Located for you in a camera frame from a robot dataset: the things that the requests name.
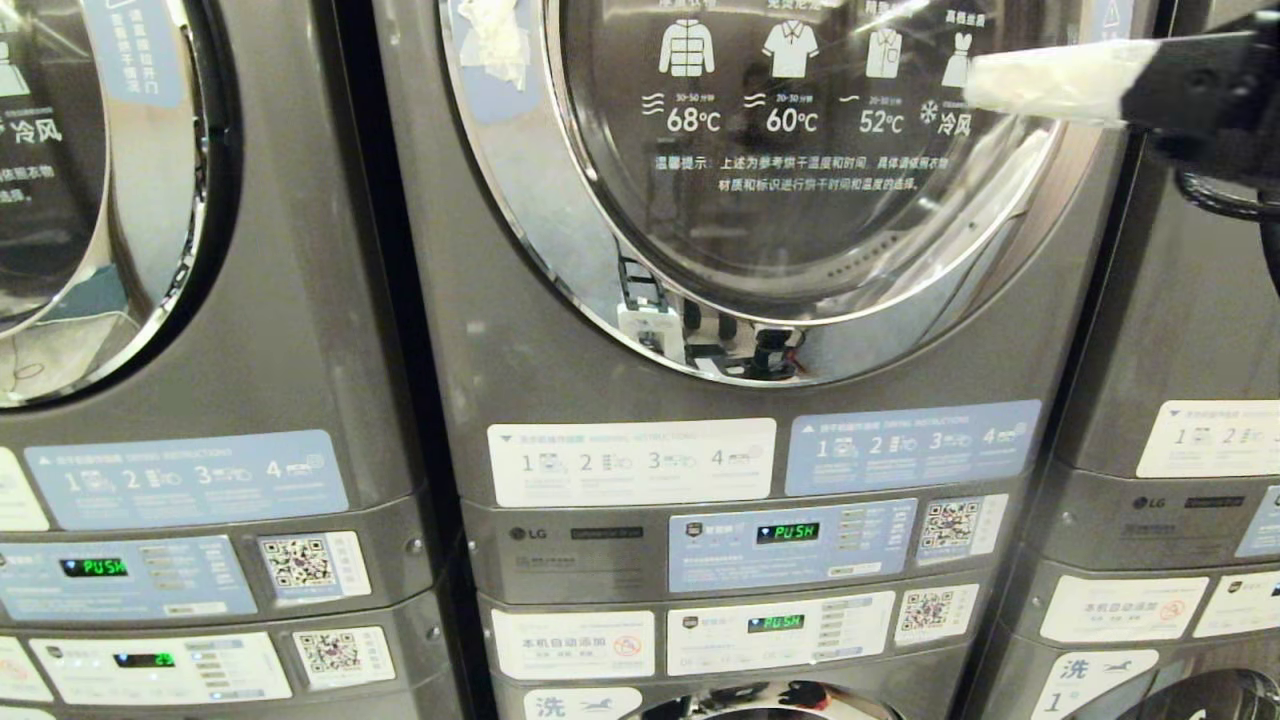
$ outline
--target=instruction label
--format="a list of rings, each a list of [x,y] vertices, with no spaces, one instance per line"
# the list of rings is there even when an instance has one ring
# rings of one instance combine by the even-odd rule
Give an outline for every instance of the instruction label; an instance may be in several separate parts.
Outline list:
[[[225,536],[0,543],[0,601],[18,621],[252,615]]]
[[[0,532],[45,532],[49,518],[36,500],[18,457],[0,447]]]
[[[600,507],[768,497],[771,418],[490,425],[503,507]]]
[[[266,633],[32,639],[68,705],[218,705],[291,697]]]
[[[667,612],[667,674],[736,673],[884,652],[892,591]]]
[[[54,693],[22,648],[18,638],[0,637],[0,698],[52,702]]]
[[[801,415],[791,424],[787,495],[829,495],[1018,475],[1041,402]]]
[[[904,592],[893,642],[906,646],[965,634],[978,605],[978,589],[974,583]]]
[[[492,611],[498,666],[516,680],[648,678],[654,616],[622,612]]]
[[[918,565],[936,565],[996,551],[1009,496],[986,495],[934,500],[920,520]]]
[[[1139,478],[1280,474],[1280,400],[1170,400],[1138,462]]]
[[[1208,578],[1085,580],[1062,575],[1041,634],[1068,644],[1183,637]]]
[[[68,530],[238,523],[349,507],[324,430],[28,447],[26,456]]]
[[[1089,701],[1156,666],[1155,650],[1106,650],[1068,652],[1057,659],[1044,679],[1039,702],[1030,720],[1070,717]]]
[[[1192,637],[1212,638],[1280,626],[1280,571],[1222,575]]]
[[[673,515],[671,592],[820,583],[901,573],[915,498]]]

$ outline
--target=circular door window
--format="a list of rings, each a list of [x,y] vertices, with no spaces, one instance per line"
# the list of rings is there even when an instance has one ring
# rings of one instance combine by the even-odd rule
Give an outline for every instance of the circular door window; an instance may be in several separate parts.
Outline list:
[[[221,163],[202,37],[174,3],[0,0],[0,407],[174,316]]]

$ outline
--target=qr code sticker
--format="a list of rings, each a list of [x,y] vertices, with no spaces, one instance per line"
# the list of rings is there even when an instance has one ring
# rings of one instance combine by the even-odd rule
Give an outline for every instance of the qr code sticker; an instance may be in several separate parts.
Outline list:
[[[364,669],[355,633],[297,633],[296,638],[311,675]]]
[[[973,532],[978,524],[977,500],[934,502],[924,518],[920,530],[920,547],[965,547],[973,543]]]
[[[310,588],[338,583],[333,557],[321,538],[264,541],[262,555],[276,587]]]
[[[955,592],[913,591],[902,600],[901,630],[913,633],[931,630],[947,624]]]

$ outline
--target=lg washing machine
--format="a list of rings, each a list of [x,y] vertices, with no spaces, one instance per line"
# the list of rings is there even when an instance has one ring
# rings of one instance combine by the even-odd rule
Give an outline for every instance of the lg washing machine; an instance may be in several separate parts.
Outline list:
[[[329,3],[0,0],[0,714],[458,706],[347,82]]]

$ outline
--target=washer door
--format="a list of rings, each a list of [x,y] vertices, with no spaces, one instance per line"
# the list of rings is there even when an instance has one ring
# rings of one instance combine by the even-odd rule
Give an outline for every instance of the washer door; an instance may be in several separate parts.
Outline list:
[[[1096,147],[963,101],[970,58],[1075,41],[1078,0],[443,8],[525,249],[607,332],[719,382],[844,379],[937,338],[1039,247]]]
[[[1175,683],[1119,720],[1276,720],[1276,684],[1248,670],[1219,670]]]
[[[0,407],[120,369],[173,318],[221,173],[179,0],[0,0]]]

